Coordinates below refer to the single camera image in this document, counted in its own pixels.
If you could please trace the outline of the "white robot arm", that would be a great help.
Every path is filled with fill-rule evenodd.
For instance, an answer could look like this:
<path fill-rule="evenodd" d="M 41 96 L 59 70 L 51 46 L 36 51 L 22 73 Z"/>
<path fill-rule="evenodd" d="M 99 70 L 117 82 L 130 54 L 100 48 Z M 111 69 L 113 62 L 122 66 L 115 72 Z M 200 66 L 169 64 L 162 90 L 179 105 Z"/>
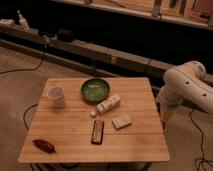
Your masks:
<path fill-rule="evenodd" d="M 213 114 L 213 87 L 204 82 L 206 69 L 199 61 L 190 61 L 168 69 L 163 76 L 156 102 L 163 125 L 172 117 L 184 99 L 187 99 L 205 112 Z"/>

